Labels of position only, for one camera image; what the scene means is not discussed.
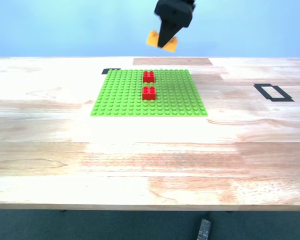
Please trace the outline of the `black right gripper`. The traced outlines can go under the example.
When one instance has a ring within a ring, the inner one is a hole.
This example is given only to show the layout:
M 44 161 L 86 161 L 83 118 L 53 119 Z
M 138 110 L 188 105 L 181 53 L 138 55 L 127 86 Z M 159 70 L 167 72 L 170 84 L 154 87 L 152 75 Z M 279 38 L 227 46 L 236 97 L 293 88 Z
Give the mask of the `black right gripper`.
M 188 28 L 196 4 L 194 0 L 159 0 L 154 14 L 161 19 L 158 47 L 163 48 L 182 29 Z

